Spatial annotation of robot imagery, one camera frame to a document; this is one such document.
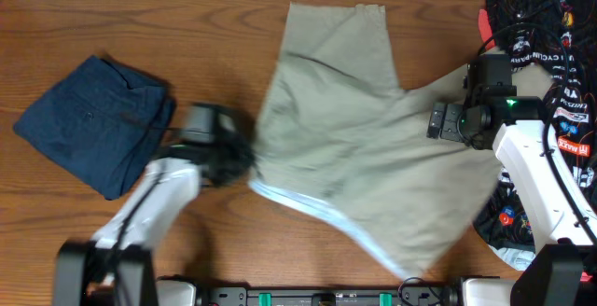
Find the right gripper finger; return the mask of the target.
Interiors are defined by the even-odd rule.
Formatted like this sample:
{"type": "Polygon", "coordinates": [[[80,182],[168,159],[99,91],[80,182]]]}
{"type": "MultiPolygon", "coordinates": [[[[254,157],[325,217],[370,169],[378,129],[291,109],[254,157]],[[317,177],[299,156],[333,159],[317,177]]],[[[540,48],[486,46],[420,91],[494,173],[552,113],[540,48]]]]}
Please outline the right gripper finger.
{"type": "Polygon", "coordinates": [[[426,136],[431,139],[439,139],[442,132],[442,121],[431,120],[427,127],[426,136]]]}
{"type": "Polygon", "coordinates": [[[446,104],[442,102],[434,102],[431,111],[431,122],[442,122],[445,117],[446,104]]]}

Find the khaki beige shorts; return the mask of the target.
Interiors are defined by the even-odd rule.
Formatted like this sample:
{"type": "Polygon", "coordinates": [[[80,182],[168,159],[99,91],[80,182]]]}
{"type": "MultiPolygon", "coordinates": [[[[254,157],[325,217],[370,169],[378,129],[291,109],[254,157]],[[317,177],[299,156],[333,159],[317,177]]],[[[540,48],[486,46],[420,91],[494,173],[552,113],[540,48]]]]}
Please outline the khaki beige shorts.
{"type": "Polygon", "coordinates": [[[465,93],[457,69],[400,87],[382,6],[290,6],[257,120],[251,188],[324,220],[400,278],[434,265],[490,199],[491,150],[427,137],[436,101],[465,93]]]}

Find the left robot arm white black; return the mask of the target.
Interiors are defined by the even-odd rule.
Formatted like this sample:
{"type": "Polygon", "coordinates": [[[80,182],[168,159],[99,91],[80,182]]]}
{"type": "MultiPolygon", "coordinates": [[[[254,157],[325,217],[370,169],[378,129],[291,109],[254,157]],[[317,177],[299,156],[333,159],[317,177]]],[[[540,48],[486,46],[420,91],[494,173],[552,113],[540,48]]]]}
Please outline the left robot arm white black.
{"type": "Polygon", "coordinates": [[[203,305],[199,287],[183,278],[159,279],[153,251],[202,187],[224,187],[254,161],[238,132],[205,134],[163,147],[117,214],[90,240],[67,241],[54,272],[54,305],[203,305]]]}

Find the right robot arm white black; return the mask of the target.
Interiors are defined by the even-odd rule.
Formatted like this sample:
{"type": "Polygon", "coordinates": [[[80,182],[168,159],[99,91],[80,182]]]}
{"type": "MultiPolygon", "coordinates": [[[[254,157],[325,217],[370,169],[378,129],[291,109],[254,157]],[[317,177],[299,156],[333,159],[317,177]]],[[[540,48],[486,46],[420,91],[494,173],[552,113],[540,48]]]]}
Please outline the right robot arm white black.
{"type": "Polygon", "coordinates": [[[563,160],[537,97],[436,102],[427,135],[490,149],[506,167],[531,224],[535,259],[516,281],[465,278],[458,305],[593,305],[596,214],[563,160]]]}

